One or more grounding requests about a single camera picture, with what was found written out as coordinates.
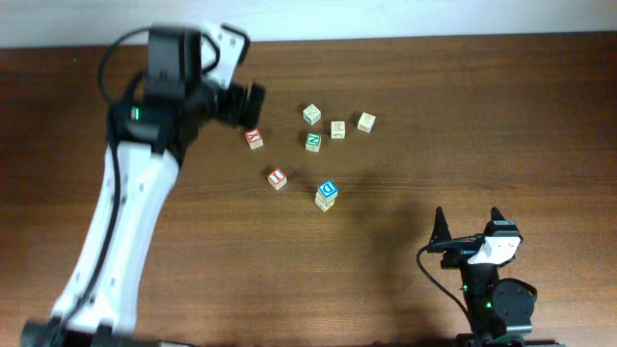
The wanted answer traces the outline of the blue number 5 block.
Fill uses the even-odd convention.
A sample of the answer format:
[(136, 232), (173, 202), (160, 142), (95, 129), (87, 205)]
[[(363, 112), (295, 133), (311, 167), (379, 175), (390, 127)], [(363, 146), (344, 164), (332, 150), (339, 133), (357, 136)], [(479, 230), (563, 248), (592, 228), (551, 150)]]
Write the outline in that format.
[(320, 192), (325, 198), (336, 198), (338, 195), (338, 188), (336, 187), (334, 182), (329, 179), (318, 186), (317, 192)]

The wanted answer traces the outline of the yellow letter wooden block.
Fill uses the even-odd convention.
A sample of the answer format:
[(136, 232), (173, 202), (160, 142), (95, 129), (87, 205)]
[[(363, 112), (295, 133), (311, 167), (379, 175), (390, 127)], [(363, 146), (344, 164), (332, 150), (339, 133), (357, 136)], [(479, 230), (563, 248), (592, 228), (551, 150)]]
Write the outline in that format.
[(317, 192), (317, 193), (315, 194), (315, 198), (316, 198), (316, 199), (319, 199), (319, 200), (321, 200), (321, 201), (323, 201), (323, 202), (328, 202), (328, 201), (332, 201), (332, 200), (334, 200), (334, 201), (335, 201), (335, 197), (325, 198), (325, 197), (324, 197), (324, 196), (323, 196), (320, 192)]

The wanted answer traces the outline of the wooden block with red side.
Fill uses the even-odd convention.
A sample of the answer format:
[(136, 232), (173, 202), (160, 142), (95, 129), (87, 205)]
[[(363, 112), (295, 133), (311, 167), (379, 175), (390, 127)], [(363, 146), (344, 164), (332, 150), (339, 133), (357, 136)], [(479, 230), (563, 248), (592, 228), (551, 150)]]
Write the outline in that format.
[(319, 199), (315, 199), (314, 202), (323, 212), (327, 212), (335, 204), (334, 200), (323, 202)]

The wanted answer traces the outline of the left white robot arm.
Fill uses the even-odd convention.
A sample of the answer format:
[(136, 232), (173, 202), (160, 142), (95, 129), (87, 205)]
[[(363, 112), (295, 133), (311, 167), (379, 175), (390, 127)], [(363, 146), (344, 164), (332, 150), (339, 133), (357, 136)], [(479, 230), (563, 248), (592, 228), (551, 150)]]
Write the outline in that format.
[(233, 79), (249, 36), (227, 24), (150, 25), (148, 65), (108, 98), (99, 198), (73, 273), (46, 323), (23, 346), (129, 346), (158, 217), (188, 147), (208, 120), (254, 129), (265, 89)]

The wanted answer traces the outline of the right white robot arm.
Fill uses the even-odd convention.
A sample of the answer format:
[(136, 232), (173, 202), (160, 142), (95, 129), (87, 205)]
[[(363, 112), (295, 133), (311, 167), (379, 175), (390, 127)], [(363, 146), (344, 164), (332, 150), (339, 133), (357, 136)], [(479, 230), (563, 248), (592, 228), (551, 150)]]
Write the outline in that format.
[(451, 236), (443, 209), (436, 209), (430, 240), (420, 250), (441, 254), (441, 268), (461, 274), (464, 299), (455, 303), (465, 314), (470, 332), (456, 336), (458, 346), (524, 345), (524, 337), (532, 332), (537, 289), (498, 274), (515, 260), (522, 242), (516, 224), (495, 207), (483, 232), (459, 238)]

